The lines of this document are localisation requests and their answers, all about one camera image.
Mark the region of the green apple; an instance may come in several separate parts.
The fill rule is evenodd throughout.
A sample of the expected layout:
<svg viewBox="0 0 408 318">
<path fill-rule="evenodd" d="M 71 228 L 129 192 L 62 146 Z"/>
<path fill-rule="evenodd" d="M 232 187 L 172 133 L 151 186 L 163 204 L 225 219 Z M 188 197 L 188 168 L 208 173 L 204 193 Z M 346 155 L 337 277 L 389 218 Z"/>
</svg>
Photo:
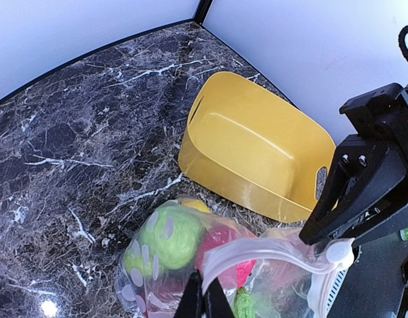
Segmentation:
<svg viewBox="0 0 408 318">
<path fill-rule="evenodd" d="M 137 269 L 145 278 L 180 270 L 196 256 L 205 229 L 198 214 L 182 205 L 157 208 L 132 239 L 123 255 L 127 274 Z M 158 260 L 158 271 L 153 269 Z"/>
</svg>

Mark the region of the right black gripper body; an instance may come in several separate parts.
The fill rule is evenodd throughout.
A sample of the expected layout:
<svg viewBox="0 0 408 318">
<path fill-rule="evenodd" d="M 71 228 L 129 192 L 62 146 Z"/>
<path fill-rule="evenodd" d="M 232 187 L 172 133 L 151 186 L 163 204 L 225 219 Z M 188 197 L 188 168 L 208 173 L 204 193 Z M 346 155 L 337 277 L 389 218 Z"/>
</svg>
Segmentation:
<svg viewBox="0 0 408 318">
<path fill-rule="evenodd" d="M 357 222 L 370 230 L 356 238 L 382 237 L 395 222 L 402 227 L 408 220 L 408 86 L 392 83 L 349 99 L 340 113 L 346 115 L 364 140 L 387 140 L 397 144 L 406 162 L 405 179 L 379 200 Z"/>
</svg>

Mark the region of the clear zip top bag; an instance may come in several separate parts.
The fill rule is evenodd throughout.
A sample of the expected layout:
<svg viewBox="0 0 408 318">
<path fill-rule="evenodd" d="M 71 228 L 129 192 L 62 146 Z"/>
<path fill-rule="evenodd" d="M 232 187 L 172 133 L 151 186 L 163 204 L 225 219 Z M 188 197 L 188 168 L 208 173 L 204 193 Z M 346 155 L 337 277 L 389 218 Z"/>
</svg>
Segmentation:
<svg viewBox="0 0 408 318">
<path fill-rule="evenodd" d="M 326 317 L 353 241 L 309 246 L 299 232 L 256 236 L 198 199 L 171 199 L 122 253 L 115 291 L 135 317 Z"/>
</svg>

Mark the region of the red pomegranate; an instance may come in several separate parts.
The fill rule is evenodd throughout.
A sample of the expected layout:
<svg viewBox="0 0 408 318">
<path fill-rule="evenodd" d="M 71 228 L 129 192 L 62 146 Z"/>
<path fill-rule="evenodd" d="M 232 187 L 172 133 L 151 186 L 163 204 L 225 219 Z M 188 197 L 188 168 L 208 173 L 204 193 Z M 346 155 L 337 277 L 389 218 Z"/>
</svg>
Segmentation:
<svg viewBox="0 0 408 318">
<path fill-rule="evenodd" d="M 249 251 L 255 238 L 249 230 L 229 225 L 217 225 L 205 233 L 195 262 L 205 290 L 215 278 L 228 290 L 245 285 L 256 264 Z"/>
</svg>

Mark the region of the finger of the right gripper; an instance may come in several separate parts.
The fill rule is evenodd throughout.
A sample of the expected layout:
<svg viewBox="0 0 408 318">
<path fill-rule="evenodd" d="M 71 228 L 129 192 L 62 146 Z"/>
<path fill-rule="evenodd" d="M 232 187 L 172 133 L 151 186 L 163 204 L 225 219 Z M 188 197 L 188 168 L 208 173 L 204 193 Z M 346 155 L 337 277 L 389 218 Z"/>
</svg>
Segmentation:
<svg viewBox="0 0 408 318">
<path fill-rule="evenodd" d="M 370 228 L 357 222 L 407 174 L 396 143 L 364 140 L 356 134 L 336 148 L 323 192 L 299 238 L 307 245 L 324 239 L 358 238 Z"/>
</svg>

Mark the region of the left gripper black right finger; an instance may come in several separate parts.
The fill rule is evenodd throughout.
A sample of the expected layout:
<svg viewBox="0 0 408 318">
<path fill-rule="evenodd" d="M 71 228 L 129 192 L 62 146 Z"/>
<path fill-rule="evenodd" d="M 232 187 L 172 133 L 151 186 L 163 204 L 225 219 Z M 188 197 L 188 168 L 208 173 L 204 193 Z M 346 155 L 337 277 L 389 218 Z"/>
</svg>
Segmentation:
<svg viewBox="0 0 408 318">
<path fill-rule="evenodd" d="M 220 282 L 215 278 L 203 296 L 206 318 L 234 318 Z"/>
</svg>

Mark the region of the yellow bell pepper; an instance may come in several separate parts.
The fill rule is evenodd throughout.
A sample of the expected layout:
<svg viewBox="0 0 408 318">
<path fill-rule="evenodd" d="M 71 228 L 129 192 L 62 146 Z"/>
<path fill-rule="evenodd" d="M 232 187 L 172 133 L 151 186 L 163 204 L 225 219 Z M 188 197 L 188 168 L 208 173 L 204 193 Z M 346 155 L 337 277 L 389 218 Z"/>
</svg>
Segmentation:
<svg viewBox="0 0 408 318">
<path fill-rule="evenodd" d="M 211 210 L 199 199 L 186 198 L 182 201 L 182 205 L 194 208 L 203 213 L 211 213 Z"/>
</svg>

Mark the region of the green bitter gourd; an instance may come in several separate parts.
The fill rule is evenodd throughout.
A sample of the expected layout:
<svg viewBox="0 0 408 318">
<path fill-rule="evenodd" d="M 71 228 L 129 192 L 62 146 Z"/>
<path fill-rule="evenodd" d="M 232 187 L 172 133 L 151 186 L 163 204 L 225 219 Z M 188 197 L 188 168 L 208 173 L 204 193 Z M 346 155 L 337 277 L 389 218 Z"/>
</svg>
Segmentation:
<svg viewBox="0 0 408 318">
<path fill-rule="evenodd" d="M 242 287 L 236 291 L 232 312 L 235 317 L 279 318 L 278 310 L 272 307 L 270 301 L 262 293 L 250 293 Z"/>
</svg>

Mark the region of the yellow plastic basket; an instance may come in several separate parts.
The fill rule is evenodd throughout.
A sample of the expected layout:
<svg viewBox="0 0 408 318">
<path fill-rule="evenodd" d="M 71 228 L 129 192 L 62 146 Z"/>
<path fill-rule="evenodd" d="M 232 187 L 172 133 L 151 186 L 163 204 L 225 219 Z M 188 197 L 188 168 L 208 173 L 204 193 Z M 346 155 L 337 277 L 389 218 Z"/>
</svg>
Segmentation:
<svg viewBox="0 0 408 318">
<path fill-rule="evenodd" d="M 282 223 L 317 203 L 317 174 L 335 144 L 312 118 L 232 72 L 209 77 L 189 112 L 181 171 L 206 189 Z"/>
</svg>

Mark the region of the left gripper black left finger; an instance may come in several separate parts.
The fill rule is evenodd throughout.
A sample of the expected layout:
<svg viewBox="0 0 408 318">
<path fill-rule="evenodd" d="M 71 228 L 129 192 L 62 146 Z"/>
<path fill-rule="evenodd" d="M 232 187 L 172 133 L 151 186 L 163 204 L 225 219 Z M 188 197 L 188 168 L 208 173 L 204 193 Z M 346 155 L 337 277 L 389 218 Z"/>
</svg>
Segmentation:
<svg viewBox="0 0 408 318">
<path fill-rule="evenodd" d="M 202 278 L 199 270 L 193 272 L 183 291 L 174 318 L 201 318 L 203 316 Z"/>
</svg>

